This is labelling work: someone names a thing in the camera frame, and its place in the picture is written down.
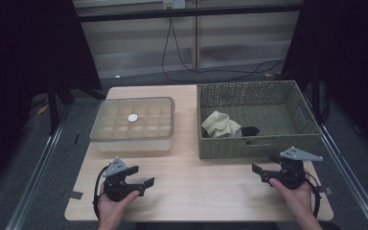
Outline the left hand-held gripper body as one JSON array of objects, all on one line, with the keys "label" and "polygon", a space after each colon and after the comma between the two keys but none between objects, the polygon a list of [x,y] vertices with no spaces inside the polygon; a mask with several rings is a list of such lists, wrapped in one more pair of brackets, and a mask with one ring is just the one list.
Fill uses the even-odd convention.
[{"label": "left hand-held gripper body", "polygon": [[126,178],[122,176],[122,171],[129,168],[119,157],[116,157],[103,173],[105,181],[103,183],[103,192],[107,197],[115,202],[122,201],[139,184],[127,184]]}]

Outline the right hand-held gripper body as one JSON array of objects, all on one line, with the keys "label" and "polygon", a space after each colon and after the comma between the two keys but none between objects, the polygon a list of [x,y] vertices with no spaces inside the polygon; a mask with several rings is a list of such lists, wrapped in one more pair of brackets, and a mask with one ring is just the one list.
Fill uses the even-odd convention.
[{"label": "right hand-held gripper body", "polygon": [[269,172],[267,176],[279,180],[290,190],[300,187],[306,179],[304,162],[305,161],[323,161],[324,158],[319,155],[309,153],[305,150],[291,147],[278,154],[283,158],[283,162],[278,164],[281,169],[278,172]]}]

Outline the white compartment storage box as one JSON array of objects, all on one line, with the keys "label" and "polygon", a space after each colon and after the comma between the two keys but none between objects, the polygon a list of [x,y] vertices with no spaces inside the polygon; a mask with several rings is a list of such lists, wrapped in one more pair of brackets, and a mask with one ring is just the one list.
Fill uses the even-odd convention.
[{"label": "white compartment storage box", "polygon": [[133,140],[125,142],[94,142],[102,152],[166,151],[173,147],[173,135],[167,140]]}]

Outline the black sock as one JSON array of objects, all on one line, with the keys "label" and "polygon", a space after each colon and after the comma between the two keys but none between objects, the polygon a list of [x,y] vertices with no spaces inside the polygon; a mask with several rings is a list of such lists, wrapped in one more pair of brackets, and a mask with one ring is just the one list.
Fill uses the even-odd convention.
[{"label": "black sock", "polygon": [[241,128],[242,136],[256,136],[260,130],[254,126],[243,126]]}]

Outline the clear plastic lid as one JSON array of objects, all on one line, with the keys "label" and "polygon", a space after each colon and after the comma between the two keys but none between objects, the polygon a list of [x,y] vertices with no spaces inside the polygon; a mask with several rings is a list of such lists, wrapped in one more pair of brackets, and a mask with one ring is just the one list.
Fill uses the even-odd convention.
[{"label": "clear plastic lid", "polygon": [[173,136],[174,109],[170,97],[103,101],[90,140],[97,143],[167,140]]}]

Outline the green woven basket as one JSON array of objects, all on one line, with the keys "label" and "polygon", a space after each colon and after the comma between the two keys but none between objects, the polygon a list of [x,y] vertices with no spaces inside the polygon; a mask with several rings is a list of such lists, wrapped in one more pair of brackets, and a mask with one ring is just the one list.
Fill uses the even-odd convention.
[{"label": "green woven basket", "polygon": [[254,127],[254,136],[213,138],[198,129],[201,159],[267,157],[295,147],[312,152],[320,130],[303,95],[293,80],[200,84],[197,121],[221,112],[241,127]]}]

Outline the person's right hand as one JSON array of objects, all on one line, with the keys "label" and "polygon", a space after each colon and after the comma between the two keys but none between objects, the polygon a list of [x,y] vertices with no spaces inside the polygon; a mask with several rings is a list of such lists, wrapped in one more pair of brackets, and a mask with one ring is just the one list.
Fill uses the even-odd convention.
[{"label": "person's right hand", "polygon": [[307,182],[294,190],[288,189],[275,178],[270,178],[269,183],[283,196],[287,207],[298,222],[314,219],[311,207],[311,187]]}]

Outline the person's left hand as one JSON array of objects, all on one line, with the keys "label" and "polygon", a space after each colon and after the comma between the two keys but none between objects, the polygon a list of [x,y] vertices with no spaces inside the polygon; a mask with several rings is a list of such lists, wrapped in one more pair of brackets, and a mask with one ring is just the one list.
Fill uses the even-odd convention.
[{"label": "person's left hand", "polygon": [[119,226],[127,206],[132,203],[139,195],[138,191],[131,192],[122,201],[112,201],[104,193],[104,186],[101,186],[101,195],[98,200],[99,226]]}]

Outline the black curtain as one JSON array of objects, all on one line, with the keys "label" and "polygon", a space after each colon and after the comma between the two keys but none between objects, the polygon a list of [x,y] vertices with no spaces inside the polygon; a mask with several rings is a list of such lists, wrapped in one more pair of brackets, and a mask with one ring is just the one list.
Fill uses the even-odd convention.
[{"label": "black curtain", "polygon": [[368,0],[303,0],[282,77],[330,89],[368,137]]},{"label": "black curtain", "polygon": [[73,0],[0,0],[0,172],[29,119],[31,100],[74,100],[102,88]]}]

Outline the black horizontal bar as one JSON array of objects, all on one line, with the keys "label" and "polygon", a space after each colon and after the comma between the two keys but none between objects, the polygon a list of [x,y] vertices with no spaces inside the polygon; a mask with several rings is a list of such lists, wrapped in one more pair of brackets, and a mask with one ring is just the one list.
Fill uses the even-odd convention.
[{"label": "black horizontal bar", "polygon": [[194,8],[179,10],[129,11],[113,13],[89,13],[77,17],[79,22],[101,22],[136,19],[210,16],[245,13],[299,12],[303,4],[258,5],[242,7]]}]

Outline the white wall socket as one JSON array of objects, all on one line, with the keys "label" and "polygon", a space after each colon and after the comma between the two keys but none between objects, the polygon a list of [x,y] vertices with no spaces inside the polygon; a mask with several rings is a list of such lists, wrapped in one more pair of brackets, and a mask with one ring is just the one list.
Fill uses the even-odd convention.
[{"label": "white wall socket", "polygon": [[185,8],[186,8],[185,0],[163,0],[164,10],[177,10]]}]

